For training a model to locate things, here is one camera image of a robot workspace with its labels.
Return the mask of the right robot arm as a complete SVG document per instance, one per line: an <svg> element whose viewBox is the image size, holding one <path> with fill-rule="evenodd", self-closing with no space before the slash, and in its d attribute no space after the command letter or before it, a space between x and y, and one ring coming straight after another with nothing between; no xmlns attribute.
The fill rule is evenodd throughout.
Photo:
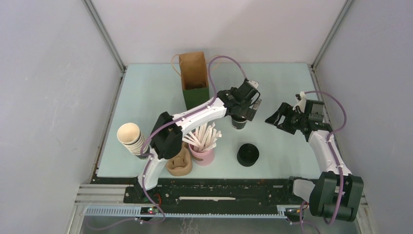
<svg viewBox="0 0 413 234"><path fill-rule="evenodd" d="M265 122L290 134L300 131L311 146L321 172L318 180L290 177L283 191L286 202L303 200L313 216L352 222L357 216L364 182L344 164L330 124L323 121L324 103L302 99L300 106L284 102Z"/></svg>

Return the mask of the green paper bag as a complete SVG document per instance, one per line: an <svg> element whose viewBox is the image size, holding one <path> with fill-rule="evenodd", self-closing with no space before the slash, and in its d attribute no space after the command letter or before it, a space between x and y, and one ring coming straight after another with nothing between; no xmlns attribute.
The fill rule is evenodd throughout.
<svg viewBox="0 0 413 234"><path fill-rule="evenodd" d="M195 108L210 99L207 73L207 60L204 52L176 54L179 70L171 66L181 79L182 93L187 110Z"/></svg>

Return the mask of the black paper coffee cup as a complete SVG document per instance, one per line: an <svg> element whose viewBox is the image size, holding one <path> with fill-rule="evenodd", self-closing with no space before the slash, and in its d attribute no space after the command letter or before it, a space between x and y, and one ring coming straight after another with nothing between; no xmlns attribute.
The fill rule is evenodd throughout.
<svg viewBox="0 0 413 234"><path fill-rule="evenodd" d="M247 123L247 119L245 119L243 117L231 116L232 127L237 129L237 130L243 129L245 127L246 123Z"/></svg>

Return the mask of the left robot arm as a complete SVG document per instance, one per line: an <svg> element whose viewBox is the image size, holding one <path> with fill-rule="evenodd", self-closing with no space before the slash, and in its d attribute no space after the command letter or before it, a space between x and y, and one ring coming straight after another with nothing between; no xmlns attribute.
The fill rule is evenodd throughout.
<svg viewBox="0 0 413 234"><path fill-rule="evenodd" d="M145 145L149 151L143 172L138 176L139 187L135 197L142 203L152 201L153 188L167 161L176 156L182 148L183 137L201 125L226 116L252 121L261 100L253 97L259 93L259 84L253 80L244 80L238 88L221 90L209 101L186 112L170 115L162 113L154 126Z"/></svg>

